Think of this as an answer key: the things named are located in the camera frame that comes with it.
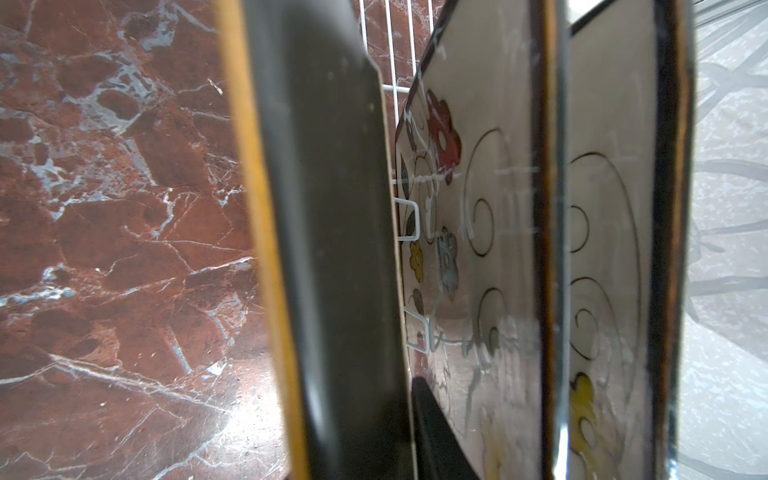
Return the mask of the black square plate yellow rim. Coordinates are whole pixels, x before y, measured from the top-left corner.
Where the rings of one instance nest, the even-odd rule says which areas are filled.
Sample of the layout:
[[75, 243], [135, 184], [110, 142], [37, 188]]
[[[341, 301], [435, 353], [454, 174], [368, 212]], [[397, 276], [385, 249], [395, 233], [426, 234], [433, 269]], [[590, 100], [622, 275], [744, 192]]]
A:
[[385, 99], [346, 1], [219, 1], [294, 479], [415, 475]]

